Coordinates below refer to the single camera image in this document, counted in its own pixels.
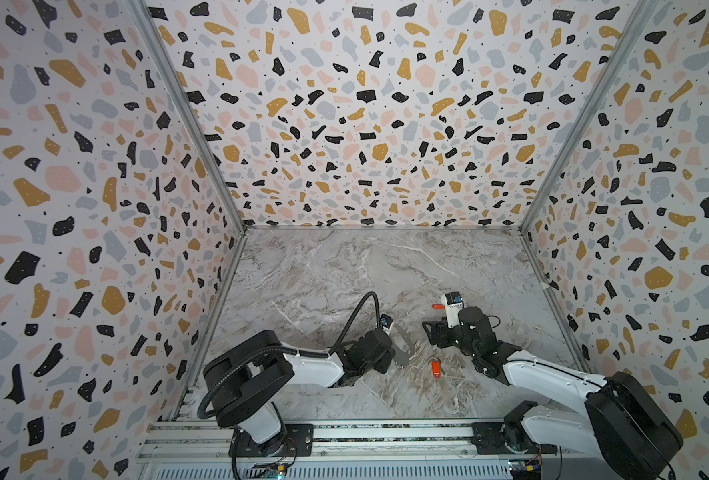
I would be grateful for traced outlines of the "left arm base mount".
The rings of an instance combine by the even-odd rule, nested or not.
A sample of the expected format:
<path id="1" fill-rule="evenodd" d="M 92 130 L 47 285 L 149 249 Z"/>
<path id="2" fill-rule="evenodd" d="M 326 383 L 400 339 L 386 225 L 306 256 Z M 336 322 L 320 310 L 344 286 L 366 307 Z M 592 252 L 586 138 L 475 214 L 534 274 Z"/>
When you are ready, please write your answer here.
<path id="1" fill-rule="evenodd" d="M 312 423 L 284 424 L 278 434 L 265 442 L 254 441 L 248 432 L 238 428 L 232 436 L 230 456 L 234 458 L 310 457 L 313 441 Z"/>

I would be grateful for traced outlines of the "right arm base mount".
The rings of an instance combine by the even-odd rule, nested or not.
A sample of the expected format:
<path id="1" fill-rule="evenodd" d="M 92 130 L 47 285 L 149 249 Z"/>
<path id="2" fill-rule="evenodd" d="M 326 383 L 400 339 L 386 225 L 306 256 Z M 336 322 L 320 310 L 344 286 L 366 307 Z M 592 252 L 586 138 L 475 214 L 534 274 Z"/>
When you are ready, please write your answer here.
<path id="1" fill-rule="evenodd" d="M 558 447 L 538 444 L 524 428 L 524 417 L 538 406 L 534 401 L 523 401 L 503 419 L 472 424 L 471 443 L 479 455 L 530 455 L 557 454 Z"/>

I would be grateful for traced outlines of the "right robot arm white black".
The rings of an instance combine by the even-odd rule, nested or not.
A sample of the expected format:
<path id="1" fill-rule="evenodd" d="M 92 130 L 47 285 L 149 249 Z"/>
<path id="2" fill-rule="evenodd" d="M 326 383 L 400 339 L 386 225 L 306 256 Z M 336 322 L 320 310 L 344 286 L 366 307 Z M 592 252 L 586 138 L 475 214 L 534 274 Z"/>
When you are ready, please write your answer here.
<path id="1" fill-rule="evenodd" d="M 675 478 L 672 461 L 684 439 L 631 374 L 602 376 L 544 360 L 500 340 L 478 307 L 450 305 L 422 328 L 432 346 L 458 349 L 486 378 L 560 405 L 521 402 L 498 433 L 506 450 L 530 454 L 552 445 L 602 460 L 623 479 Z"/>

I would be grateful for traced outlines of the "metal keyring plate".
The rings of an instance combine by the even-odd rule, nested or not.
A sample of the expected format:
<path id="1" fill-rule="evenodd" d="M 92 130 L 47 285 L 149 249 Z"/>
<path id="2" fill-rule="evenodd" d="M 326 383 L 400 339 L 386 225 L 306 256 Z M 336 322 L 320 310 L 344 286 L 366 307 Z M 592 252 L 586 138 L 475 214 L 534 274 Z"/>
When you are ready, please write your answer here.
<path id="1" fill-rule="evenodd" d="M 390 336 L 395 350 L 394 362 L 398 368 L 407 367 L 416 353 L 415 340 L 404 327 L 398 324 L 392 326 Z"/>

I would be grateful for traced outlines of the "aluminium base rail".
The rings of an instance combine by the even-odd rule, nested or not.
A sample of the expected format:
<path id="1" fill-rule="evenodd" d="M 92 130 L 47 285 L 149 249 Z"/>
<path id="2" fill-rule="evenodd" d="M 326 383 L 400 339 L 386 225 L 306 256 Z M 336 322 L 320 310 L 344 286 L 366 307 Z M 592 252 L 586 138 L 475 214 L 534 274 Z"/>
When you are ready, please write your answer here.
<path id="1" fill-rule="evenodd" d="M 477 433 L 473 428 L 477 423 L 476 419 L 312 420 L 314 430 L 307 441 L 310 456 L 300 461 L 507 460 L 537 454 L 547 460 L 558 455 L 552 447 L 516 454 L 496 432 L 489 437 Z M 214 421 L 156 422 L 138 460 L 228 461 L 232 436 L 232 429 L 220 428 Z"/>

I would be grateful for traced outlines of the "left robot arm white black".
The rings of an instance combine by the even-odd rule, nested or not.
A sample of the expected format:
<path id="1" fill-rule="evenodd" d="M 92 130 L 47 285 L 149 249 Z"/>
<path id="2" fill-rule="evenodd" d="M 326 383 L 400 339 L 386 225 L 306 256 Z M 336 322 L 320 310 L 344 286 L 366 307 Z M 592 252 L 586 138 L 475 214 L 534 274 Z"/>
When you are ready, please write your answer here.
<path id="1" fill-rule="evenodd" d="M 286 438 L 286 425 L 274 398 L 289 385 L 352 387 L 364 375 L 389 371 L 396 356 L 384 328 L 330 351 L 304 350 L 280 342 L 264 330 L 204 366 L 206 393 L 196 417 L 236 428 L 260 446 Z"/>

